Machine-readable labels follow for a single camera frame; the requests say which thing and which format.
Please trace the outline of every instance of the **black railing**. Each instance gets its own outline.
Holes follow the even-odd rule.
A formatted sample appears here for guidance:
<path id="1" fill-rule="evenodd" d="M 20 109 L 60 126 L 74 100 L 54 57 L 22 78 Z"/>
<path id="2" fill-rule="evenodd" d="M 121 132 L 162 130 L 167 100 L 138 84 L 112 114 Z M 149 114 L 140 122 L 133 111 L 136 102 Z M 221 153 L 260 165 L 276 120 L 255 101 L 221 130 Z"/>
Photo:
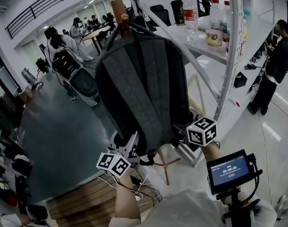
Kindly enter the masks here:
<path id="1" fill-rule="evenodd" d="M 61 1 L 64 0 L 38 0 L 20 13 L 5 29 L 8 31 L 10 37 L 13 38 L 32 20 Z"/>

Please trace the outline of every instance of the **shelf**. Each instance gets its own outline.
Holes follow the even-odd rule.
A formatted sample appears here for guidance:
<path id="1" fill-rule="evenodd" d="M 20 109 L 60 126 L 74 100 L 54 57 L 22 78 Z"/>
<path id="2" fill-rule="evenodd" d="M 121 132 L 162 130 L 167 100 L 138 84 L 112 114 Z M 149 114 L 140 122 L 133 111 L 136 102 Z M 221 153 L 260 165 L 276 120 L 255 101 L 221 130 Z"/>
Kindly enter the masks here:
<path id="1" fill-rule="evenodd" d="M 206 34 L 202 30 L 204 24 L 208 22 L 208 16 L 199 18 L 198 27 L 198 40 L 195 42 L 186 41 L 187 30 L 186 26 L 172 25 L 168 28 L 177 35 L 177 37 L 184 42 L 188 49 L 195 51 L 202 55 L 208 56 L 215 61 L 227 64 L 225 56 L 225 47 L 211 47 L 206 43 Z M 242 68 L 247 64 L 251 57 L 256 53 L 259 47 L 263 44 L 269 33 L 273 28 L 273 24 L 270 21 L 260 19 L 257 16 L 252 16 L 251 20 L 247 21 L 247 39 L 245 43 L 245 52 L 240 56 L 236 72 L 239 73 Z M 157 35 L 169 38 L 165 32 L 161 29 L 155 31 Z"/>
<path id="2" fill-rule="evenodd" d="M 261 59 L 257 63 L 252 64 L 256 65 L 257 67 L 262 67 L 266 61 L 266 58 L 267 58 L 266 54 L 263 53 Z M 205 72 L 211 78 L 217 90 L 220 91 L 224 81 L 226 66 L 204 55 L 199 56 L 197 58 L 197 61 L 201 64 Z M 254 97 L 255 95 L 254 90 L 249 94 L 247 94 L 247 91 L 252 86 L 256 77 L 259 75 L 260 70 L 261 70 L 260 68 L 257 68 L 255 70 L 245 70 L 245 68 L 241 69 L 241 72 L 244 74 L 244 76 L 247 77 L 246 85 L 239 88 L 232 87 L 232 92 L 230 94 L 230 98 L 238 102 L 240 107 L 237 107 L 236 105 L 230 103 L 229 101 L 227 102 L 224 114 L 218 126 L 217 140 L 221 140 L 228 133 L 228 131 L 234 126 L 236 121 L 240 118 L 241 114 L 246 109 L 249 102 Z M 189 85 L 191 77 L 194 74 L 197 74 L 197 72 L 190 63 L 185 65 L 185 71 L 187 82 Z M 212 94 L 210 93 L 207 86 L 205 85 L 205 83 L 203 82 L 202 78 L 199 75 L 198 78 L 203 94 L 206 115 L 208 117 L 213 117 L 216 112 L 217 102 L 215 101 Z M 196 86 L 189 88 L 188 93 L 189 96 L 199 106 L 201 106 L 198 88 Z"/>

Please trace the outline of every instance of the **monitor screen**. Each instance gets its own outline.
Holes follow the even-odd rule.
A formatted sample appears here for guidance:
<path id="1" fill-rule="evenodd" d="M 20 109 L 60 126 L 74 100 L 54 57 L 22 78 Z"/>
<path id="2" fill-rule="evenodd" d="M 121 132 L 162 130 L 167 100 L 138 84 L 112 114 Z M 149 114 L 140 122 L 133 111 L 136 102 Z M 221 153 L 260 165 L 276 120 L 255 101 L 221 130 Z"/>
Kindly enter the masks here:
<path id="1" fill-rule="evenodd" d="M 214 186 L 224 184 L 249 174 L 249 169 L 244 156 L 239 156 L 233 160 L 211 166 L 210 170 Z"/>

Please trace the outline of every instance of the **white floor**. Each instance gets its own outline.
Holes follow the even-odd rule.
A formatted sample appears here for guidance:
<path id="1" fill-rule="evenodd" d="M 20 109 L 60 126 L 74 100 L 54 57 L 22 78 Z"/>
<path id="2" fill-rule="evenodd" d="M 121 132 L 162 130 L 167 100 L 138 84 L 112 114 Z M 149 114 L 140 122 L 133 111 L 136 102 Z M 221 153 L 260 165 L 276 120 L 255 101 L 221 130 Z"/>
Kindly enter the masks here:
<path id="1" fill-rule="evenodd" d="M 224 155 L 241 149 L 245 149 L 247 154 L 254 153 L 258 168 L 263 169 L 256 194 L 273 206 L 281 195 L 286 194 L 288 197 L 288 74 L 277 87 L 267 114 L 260 117 L 259 114 L 251 115 L 245 110 L 221 141 Z M 166 146 L 163 152 L 167 162 L 179 157 L 169 146 Z M 199 162 L 195 168 L 189 167 L 183 161 L 168 166 L 170 186 L 166 185 L 162 167 L 152 166 L 149 170 L 148 181 L 155 184 L 164 197 L 187 188 L 210 192 L 205 160 Z M 254 184 L 247 183 L 243 187 L 251 192 Z M 277 222 L 275 226 L 288 227 L 288 220 Z"/>

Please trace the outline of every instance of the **table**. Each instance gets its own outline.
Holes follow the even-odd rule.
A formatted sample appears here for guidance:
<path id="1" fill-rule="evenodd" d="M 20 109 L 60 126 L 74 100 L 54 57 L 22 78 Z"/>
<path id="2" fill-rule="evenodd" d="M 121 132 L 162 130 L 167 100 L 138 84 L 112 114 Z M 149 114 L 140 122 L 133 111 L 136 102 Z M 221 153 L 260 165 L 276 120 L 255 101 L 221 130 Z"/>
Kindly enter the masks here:
<path id="1" fill-rule="evenodd" d="M 92 39 L 92 42 L 93 42 L 93 44 L 95 45 L 98 54 L 100 55 L 101 53 L 100 53 L 100 50 L 99 50 L 99 48 L 98 48 L 98 46 L 97 46 L 97 43 L 96 43 L 96 41 L 95 41 L 95 37 L 98 36 L 100 32 L 102 32 L 102 31 L 108 31 L 109 29 L 110 29 L 110 26 L 106 26 L 106 27 L 104 27 L 104 28 L 100 28 L 100 29 L 98 29 L 98 30 L 96 30 L 96 31 L 93 31 L 93 32 L 91 32 L 89 35 L 86 35 L 86 36 L 83 38 L 83 41 Z M 103 46 L 102 46 L 102 44 L 101 44 L 101 41 L 100 41 L 99 39 L 97 39 L 97 41 L 98 41 L 99 46 L 101 47 L 101 50 L 102 50 L 102 49 L 103 49 Z"/>

